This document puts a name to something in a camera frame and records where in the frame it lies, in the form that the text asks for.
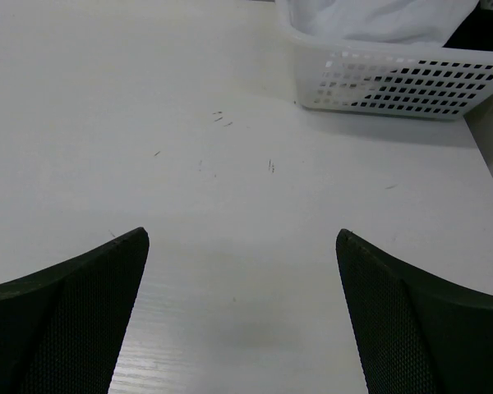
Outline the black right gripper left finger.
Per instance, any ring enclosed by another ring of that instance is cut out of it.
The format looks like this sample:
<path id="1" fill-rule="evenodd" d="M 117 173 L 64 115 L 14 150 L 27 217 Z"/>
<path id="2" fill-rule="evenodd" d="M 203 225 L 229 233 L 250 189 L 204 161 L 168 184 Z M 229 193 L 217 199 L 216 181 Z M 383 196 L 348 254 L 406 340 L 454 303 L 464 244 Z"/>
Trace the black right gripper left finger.
<path id="1" fill-rule="evenodd" d="M 145 263 L 138 227 L 0 284 L 0 393 L 106 393 Z"/>

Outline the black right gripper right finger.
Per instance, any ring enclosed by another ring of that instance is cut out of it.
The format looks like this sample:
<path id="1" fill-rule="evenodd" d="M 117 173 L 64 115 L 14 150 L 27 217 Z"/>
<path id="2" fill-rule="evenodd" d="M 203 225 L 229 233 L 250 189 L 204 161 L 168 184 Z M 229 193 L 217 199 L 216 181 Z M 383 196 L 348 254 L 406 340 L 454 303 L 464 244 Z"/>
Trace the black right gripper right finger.
<path id="1" fill-rule="evenodd" d="M 493 295 L 343 229 L 336 256 L 370 393 L 493 393 Z"/>

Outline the white skirt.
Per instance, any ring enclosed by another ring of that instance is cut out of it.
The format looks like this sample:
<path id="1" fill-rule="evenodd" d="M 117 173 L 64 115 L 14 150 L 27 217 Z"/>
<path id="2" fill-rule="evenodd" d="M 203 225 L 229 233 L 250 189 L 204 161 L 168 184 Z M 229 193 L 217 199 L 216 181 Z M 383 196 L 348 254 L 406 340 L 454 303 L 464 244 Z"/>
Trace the white skirt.
<path id="1" fill-rule="evenodd" d="M 477 7 L 469 0 L 289 1 L 291 25 L 329 41 L 442 47 Z"/>

